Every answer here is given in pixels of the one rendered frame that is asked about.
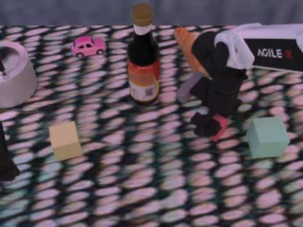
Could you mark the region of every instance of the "red x logo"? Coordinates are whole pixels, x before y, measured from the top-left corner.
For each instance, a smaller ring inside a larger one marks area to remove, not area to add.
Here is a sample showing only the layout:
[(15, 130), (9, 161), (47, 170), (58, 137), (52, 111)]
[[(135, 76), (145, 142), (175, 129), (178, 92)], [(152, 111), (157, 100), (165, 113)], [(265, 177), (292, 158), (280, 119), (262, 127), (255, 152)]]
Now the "red x logo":
[(285, 50), (285, 56), (288, 59), (292, 59), (293, 58), (292, 50)]

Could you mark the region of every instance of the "mint green cube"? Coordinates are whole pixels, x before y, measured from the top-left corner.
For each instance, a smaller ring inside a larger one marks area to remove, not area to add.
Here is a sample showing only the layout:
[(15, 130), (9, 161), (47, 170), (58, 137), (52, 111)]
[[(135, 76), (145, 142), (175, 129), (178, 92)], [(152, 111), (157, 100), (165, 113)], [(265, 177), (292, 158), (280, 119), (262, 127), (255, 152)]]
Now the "mint green cube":
[(279, 157), (290, 142), (279, 117), (252, 119), (246, 138), (252, 158)]

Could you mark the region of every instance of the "gray cylindrical object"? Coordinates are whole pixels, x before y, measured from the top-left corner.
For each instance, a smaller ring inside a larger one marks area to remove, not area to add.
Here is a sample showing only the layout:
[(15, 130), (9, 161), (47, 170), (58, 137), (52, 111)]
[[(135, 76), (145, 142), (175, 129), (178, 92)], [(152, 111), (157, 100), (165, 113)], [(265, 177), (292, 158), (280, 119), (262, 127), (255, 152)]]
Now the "gray cylindrical object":
[(6, 76), (0, 76), (0, 108), (22, 104), (35, 92), (37, 78), (26, 49), (18, 43), (0, 42), (0, 59)]
[(196, 83), (203, 77), (203, 73), (194, 72), (193, 75), (185, 81), (177, 91), (177, 99), (181, 103), (186, 103), (190, 97), (190, 90), (196, 85)]

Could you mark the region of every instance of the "pink toy car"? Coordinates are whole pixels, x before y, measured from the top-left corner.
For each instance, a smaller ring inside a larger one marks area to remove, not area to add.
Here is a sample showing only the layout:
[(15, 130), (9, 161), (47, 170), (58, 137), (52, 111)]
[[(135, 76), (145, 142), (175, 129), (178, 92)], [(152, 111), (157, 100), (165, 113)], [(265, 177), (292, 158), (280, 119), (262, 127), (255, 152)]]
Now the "pink toy car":
[(82, 58), (95, 54), (102, 55), (105, 49), (105, 42), (102, 38), (92, 38), (89, 35), (86, 35), (79, 37), (74, 41), (71, 52), (77, 58)]

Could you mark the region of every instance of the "table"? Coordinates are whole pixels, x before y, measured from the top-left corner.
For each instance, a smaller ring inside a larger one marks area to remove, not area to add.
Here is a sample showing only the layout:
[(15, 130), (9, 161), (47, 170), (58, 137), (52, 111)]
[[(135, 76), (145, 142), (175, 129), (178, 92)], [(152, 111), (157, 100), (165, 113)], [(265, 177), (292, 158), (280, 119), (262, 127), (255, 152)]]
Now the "table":
[[(249, 70), (223, 138), (198, 138), (189, 119), (199, 101), (176, 100), (190, 70), (174, 28), (154, 32), (162, 92), (139, 107), (127, 98), (131, 27), (1, 27), (3, 39), (26, 47), (38, 77), (30, 100), (0, 113), (22, 172), (0, 185), (2, 227), (303, 226), (303, 76)], [(94, 34), (107, 42), (105, 55), (72, 57), (72, 41)], [(271, 114), (283, 118), (291, 144), (282, 157), (251, 159), (248, 123)], [(66, 121), (76, 122), (85, 155), (58, 162), (48, 126)]]

